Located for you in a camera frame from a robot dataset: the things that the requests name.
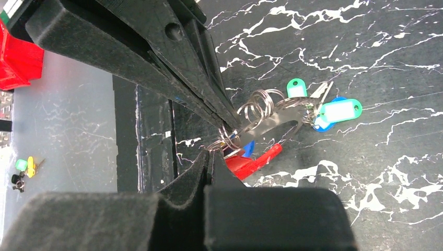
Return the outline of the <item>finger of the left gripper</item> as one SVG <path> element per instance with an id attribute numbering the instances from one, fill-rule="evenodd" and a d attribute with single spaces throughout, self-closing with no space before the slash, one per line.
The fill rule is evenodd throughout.
<path id="1" fill-rule="evenodd" d="M 168 94 L 201 118 L 220 128 L 240 127 L 217 65 L 212 39 L 197 17 L 204 17 L 194 1 L 100 1 L 151 48 L 171 78 Z"/>

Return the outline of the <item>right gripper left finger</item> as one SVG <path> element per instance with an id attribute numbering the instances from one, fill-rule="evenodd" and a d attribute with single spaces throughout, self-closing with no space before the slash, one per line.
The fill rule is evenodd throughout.
<path id="1" fill-rule="evenodd" d="M 155 193 L 46 192 L 28 201 L 1 250 L 203 250 L 209 152 Z"/>

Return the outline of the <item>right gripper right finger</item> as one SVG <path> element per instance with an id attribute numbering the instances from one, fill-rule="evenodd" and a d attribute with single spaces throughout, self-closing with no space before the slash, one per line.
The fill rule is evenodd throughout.
<path id="1" fill-rule="evenodd" d="M 248 188 L 205 151 L 206 250 L 358 250 L 339 197 L 323 188 Z"/>

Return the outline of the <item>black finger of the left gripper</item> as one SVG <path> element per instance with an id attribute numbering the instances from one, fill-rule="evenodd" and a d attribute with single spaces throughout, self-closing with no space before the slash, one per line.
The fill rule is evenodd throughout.
<path id="1" fill-rule="evenodd" d="M 147 41 L 100 1 L 26 1 L 26 32 L 47 51 L 97 67 L 167 99 L 176 93 L 159 60 L 151 56 Z"/>

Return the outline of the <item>key with red tag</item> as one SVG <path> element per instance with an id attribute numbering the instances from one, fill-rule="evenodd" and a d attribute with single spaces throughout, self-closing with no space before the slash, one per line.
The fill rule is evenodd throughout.
<path id="1" fill-rule="evenodd" d="M 274 144 L 267 152 L 257 159 L 251 159 L 239 155 L 229 157 L 225 160 L 228 169 L 240 180 L 245 180 L 253 173 L 267 165 L 283 150 L 280 144 Z"/>

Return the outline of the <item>metal keyring with red handle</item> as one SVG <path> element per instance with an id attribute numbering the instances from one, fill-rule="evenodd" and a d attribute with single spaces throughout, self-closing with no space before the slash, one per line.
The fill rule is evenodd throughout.
<path id="1" fill-rule="evenodd" d="M 277 89 L 258 89 L 238 110 L 249 122 L 243 129 L 219 129 L 217 141 L 207 147 L 209 151 L 221 151 L 224 160 L 239 155 L 251 158 L 254 143 L 266 133 L 290 123 L 290 131 L 296 133 L 303 125 L 316 131 L 324 131 L 338 122 L 357 119 L 363 106 L 357 99 L 336 97 L 325 102 L 333 83 L 321 84 L 311 95 L 306 84 L 294 78 L 286 85 L 286 94 Z"/>

